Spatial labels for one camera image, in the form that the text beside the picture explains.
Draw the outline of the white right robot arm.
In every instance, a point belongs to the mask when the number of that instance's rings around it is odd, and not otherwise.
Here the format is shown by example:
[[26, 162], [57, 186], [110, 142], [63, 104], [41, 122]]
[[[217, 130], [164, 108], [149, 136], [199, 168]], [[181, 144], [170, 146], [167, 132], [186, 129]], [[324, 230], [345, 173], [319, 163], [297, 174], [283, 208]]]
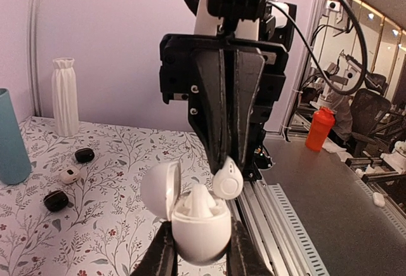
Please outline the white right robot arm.
[[212, 173], [227, 158], [244, 169], [282, 94], [292, 24], [277, 22], [268, 0], [184, 2], [196, 17], [195, 30], [162, 38], [162, 99], [188, 102], [189, 124]]

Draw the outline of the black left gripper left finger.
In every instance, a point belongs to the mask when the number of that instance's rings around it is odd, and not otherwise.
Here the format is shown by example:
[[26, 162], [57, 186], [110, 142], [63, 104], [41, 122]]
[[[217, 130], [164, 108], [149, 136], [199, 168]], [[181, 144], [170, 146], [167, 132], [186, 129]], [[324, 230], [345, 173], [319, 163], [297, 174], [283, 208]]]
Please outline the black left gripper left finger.
[[178, 254], [171, 223], [165, 221], [159, 227], [142, 260], [130, 276], [177, 275]]

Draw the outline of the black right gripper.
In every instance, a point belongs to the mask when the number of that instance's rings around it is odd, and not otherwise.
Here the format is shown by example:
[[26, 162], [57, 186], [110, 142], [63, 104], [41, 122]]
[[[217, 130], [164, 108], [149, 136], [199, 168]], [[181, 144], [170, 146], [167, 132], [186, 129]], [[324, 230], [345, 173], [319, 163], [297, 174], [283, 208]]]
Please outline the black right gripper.
[[165, 103], [188, 101], [188, 122], [212, 173], [225, 163], [233, 130], [233, 160], [246, 163], [249, 130], [262, 126], [279, 100], [290, 47], [234, 36], [167, 34], [160, 43], [160, 91]]

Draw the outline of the white earbuds charging case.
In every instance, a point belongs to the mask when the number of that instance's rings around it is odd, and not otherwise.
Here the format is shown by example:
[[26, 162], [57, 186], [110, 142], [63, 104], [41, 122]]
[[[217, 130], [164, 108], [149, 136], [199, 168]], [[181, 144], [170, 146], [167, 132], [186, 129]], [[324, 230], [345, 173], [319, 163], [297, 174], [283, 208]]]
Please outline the white earbuds charging case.
[[232, 234], [232, 219], [225, 200], [196, 183], [181, 193], [181, 165], [163, 162], [151, 167], [140, 185], [145, 207], [169, 221], [177, 253], [186, 262], [210, 265], [222, 258]]

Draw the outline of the white earbud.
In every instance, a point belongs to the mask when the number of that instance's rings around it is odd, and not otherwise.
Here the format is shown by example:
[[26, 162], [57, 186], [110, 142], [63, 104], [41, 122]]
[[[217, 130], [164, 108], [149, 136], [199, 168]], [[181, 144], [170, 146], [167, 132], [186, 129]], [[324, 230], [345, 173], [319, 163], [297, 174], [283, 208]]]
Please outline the white earbud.
[[244, 180], [240, 169], [228, 156], [223, 167], [213, 176], [214, 194], [224, 200], [233, 200], [241, 194], [243, 185]]
[[189, 217], [211, 218], [214, 216], [211, 209], [216, 207], [216, 202], [205, 185], [197, 184], [192, 187], [184, 207], [188, 209]]

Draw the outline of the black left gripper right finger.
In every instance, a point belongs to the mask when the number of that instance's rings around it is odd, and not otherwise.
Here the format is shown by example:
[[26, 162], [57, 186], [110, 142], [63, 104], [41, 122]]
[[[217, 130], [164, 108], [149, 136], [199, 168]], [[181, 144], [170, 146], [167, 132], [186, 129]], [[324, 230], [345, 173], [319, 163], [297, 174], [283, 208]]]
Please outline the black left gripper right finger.
[[231, 276], [272, 275], [240, 220], [234, 217], [226, 251], [226, 272]]

